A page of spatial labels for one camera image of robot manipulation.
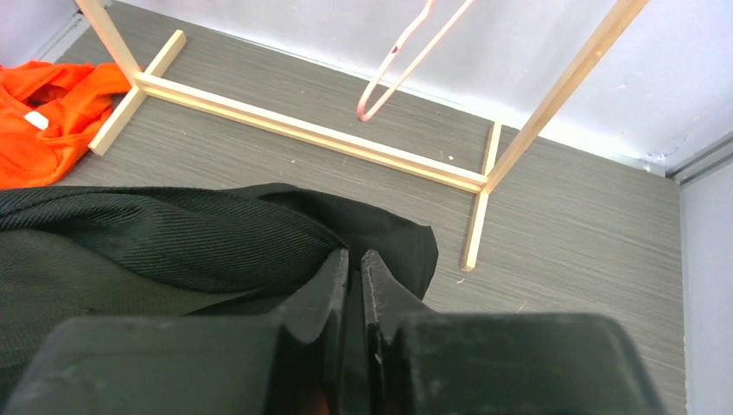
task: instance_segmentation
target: wooden stick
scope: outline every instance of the wooden stick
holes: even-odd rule
[[[545,125],[558,113],[561,106],[575,92],[596,63],[609,51],[616,39],[644,9],[648,0],[618,0],[575,59],[565,69],[555,86],[534,110],[534,113],[488,174],[485,189],[491,193],[519,160]]]
[[[136,78],[138,85],[150,96],[401,170],[434,182],[471,193],[478,193],[486,183],[485,176],[473,171],[287,117],[234,99],[207,93],[191,86],[164,80],[147,73],[139,73]]]
[[[186,35],[182,30],[177,30],[165,43],[163,48],[158,52],[155,59],[145,69],[145,73],[155,76],[162,76],[173,62],[173,59],[181,52],[183,45],[186,44]],[[98,156],[103,156],[109,150],[114,140],[117,138],[122,129],[130,122],[132,114],[145,99],[145,91],[135,84],[132,89],[124,96],[122,102],[117,105],[112,115],[97,131],[97,135],[89,143],[89,149]]]
[[[124,40],[117,31],[110,15],[107,14],[99,0],[76,0],[76,3],[89,24],[94,28],[94,31],[97,32],[99,39],[105,44],[113,60],[122,69],[124,76],[127,77],[131,85],[135,86],[135,73],[140,71],[140,66],[135,61],[127,45],[124,44]]]
[[[496,162],[496,153],[499,151],[499,138],[501,136],[501,124],[494,123],[488,132],[488,143],[483,158],[483,168],[481,172],[488,176],[491,169],[494,168]],[[487,190],[482,190],[476,195],[474,201],[474,212],[471,215],[471,224],[468,226],[468,236],[466,237],[466,247],[463,249],[463,261],[461,268],[468,272],[476,267],[476,258],[479,254],[479,244],[481,243],[481,231],[483,230],[483,222],[486,219],[486,207],[488,205]]]

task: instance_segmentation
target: gray wall trim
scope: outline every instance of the gray wall trim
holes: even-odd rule
[[[700,151],[692,159],[670,169],[666,176],[686,186],[733,162],[733,131]]]

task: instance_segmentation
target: orange shirt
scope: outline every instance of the orange shirt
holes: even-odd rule
[[[0,67],[0,189],[59,181],[129,90],[115,64]]]

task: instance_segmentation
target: wood grain floor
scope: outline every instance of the wood grain floor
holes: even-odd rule
[[[366,82],[208,29],[116,3],[141,65],[175,29],[188,44],[165,77],[478,171],[490,123],[397,93],[369,124],[354,116]],[[111,61],[87,31],[62,58]],[[500,151],[517,131],[505,129]],[[471,273],[460,258],[473,196],[157,99],[105,157],[67,185],[230,188],[287,182],[429,224],[440,248],[426,303],[440,311],[589,311],[636,340],[671,413],[685,413],[679,188],[666,179],[538,139],[489,198]]]

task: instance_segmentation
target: black cloth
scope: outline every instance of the black cloth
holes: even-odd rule
[[[266,312],[344,246],[354,269],[378,251],[424,297],[430,228],[334,195],[285,184],[0,192],[0,389],[69,317]]]

